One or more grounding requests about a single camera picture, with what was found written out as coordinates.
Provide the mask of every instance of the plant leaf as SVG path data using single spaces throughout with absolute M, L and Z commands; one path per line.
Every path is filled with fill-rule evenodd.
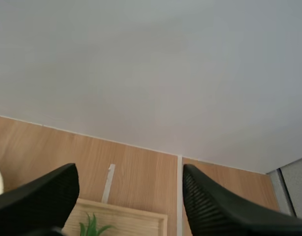
M 87 236 L 96 236 L 96 217 L 94 214 L 92 219 L 89 217 Z
M 102 228 L 100 228 L 97 231 L 96 236 L 99 236 L 102 232 L 104 232 L 105 230 L 108 230 L 110 228 L 115 228 L 115 226 L 113 226 L 113 225 L 105 225 L 105 226 L 103 226 Z
M 96 216 L 95 214 L 93 213 L 93 221 L 92 221 L 92 226 L 95 228 L 95 231 L 96 231 Z
M 86 212 L 86 215 L 87 215 L 87 221 L 88 221 L 88 225 L 87 225 L 87 229 L 86 229 L 86 236 L 88 236 L 88 229 L 90 228 L 91 218 L 90 218 L 90 216 L 87 214 L 87 212 Z
M 85 236 L 85 226 L 83 223 L 80 223 L 80 236 Z

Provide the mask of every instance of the wooden board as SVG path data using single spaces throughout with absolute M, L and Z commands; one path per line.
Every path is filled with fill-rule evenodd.
M 95 202 L 115 164 L 108 203 L 167 214 L 168 235 L 176 236 L 176 156 L 0 117 L 6 191 L 70 162 L 78 168 L 79 197 Z
M 105 231 L 104 236 L 167 236 L 167 215 L 83 199 L 78 199 L 63 232 L 68 236 L 79 236 L 79 223 L 87 223 L 86 212 L 95 214 L 98 227 L 109 224 L 116 227 Z
M 183 164 L 195 165 L 208 177 L 233 193 L 261 206 L 278 211 L 275 193 L 268 175 L 203 163 L 187 158 L 183 158 Z M 191 236 L 185 209 L 183 209 L 183 221 L 184 235 Z

